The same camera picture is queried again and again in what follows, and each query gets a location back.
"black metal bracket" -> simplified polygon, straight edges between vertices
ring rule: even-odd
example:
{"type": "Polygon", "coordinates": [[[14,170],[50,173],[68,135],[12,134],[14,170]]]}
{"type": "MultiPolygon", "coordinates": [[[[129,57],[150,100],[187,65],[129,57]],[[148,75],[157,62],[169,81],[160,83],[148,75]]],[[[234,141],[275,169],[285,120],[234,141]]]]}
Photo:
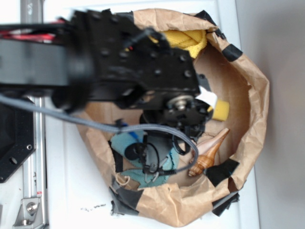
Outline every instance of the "black metal bracket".
{"type": "Polygon", "coordinates": [[[33,113],[0,104],[0,183],[34,152],[33,113]]]}

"bag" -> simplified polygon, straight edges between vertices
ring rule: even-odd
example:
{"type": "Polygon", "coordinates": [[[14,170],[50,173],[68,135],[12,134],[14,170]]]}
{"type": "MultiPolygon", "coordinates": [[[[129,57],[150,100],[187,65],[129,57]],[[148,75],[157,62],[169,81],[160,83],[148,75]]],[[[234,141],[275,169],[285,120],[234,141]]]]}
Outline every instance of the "bag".
{"type": "MultiPolygon", "coordinates": [[[[215,165],[205,175],[188,177],[184,171],[171,176],[166,184],[135,189],[136,182],[116,173],[119,162],[115,163],[108,144],[112,135],[79,126],[89,153],[110,187],[113,211],[153,218],[173,227],[185,226],[213,209],[220,215],[225,209],[224,202],[237,197],[263,148],[269,81],[245,54],[226,40],[205,11],[191,16],[147,9],[128,16],[140,29],[150,26],[156,31],[206,30],[208,45],[194,60],[194,67],[197,73],[206,76],[212,92],[230,103],[230,113],[224,122],[210,120],[199,142],[216,136],[225,127],[231,131],[219,149],[215,165]]],[[[141,111],[120,110],[111,103],[91,103],[81,117],[109,124],[123,118],[132,125],[139,122],[140,115],[141,111]]],[[[180,156],[179,167],[188,164],[191,157],[190,153],[180,156]]],[[[123,170],[129,167],[124,161],[123,170]]]]}

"teal cloth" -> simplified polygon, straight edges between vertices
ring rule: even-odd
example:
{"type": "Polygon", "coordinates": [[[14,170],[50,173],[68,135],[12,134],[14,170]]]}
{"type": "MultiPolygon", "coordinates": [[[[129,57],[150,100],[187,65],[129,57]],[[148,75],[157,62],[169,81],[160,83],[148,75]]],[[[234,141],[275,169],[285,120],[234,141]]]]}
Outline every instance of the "teal cloth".
{"type": "MultiPolygon", "coordinates": [[[[139,136],[139,139],[142,141],[144,136],[144,131],[137,131],[136,134],[139,136]]],[[[111,139],[111,147],[117,151],[120,155],[125,157],[125,149],[137,141],[128,133],[117,134],[111,139]]],[[[121,172],[122,176],[129,176],[131,179],[140,183],[139,188],[142,187],[154,187],[165,184],[169,176],[159,176],[154,182],[145,182],[145,174],[142,172],[142,164],[138,160],[130,161],[138,169],[129,169],[121,172]]],[[[163,170],[176,169],[179,164],[179,155],[178,152],[172,148],[169,152],[169,158],[163,165],[163,170]]],[[[150,181],[153,179],[153,175],[146,175],[146,180],[150,181]]]]}

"yellow towel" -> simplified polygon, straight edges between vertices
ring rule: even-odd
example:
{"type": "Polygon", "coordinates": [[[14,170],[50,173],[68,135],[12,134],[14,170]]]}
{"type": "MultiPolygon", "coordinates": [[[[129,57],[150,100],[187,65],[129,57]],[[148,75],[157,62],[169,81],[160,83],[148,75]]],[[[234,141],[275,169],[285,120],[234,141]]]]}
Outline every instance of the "yellow towel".
{"type": "Polygon", "coordinates": [[[205,30],[177,31],[168,30],[163,32],[172,48],[188,50],[192,58],[196,58],[199,52],[207,45],[205,30]]]}

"gray wall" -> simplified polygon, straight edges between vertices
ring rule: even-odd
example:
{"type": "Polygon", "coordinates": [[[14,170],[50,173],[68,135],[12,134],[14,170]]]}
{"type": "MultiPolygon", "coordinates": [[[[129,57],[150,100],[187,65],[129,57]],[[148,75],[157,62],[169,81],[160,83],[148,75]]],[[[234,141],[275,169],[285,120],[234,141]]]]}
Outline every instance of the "gray wall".
{"type": "Polygon", "coordinates": [[[236,0],[241,46],[271,83],[255,164],[262,229],[305,224],[305,0],[236,0]]]}

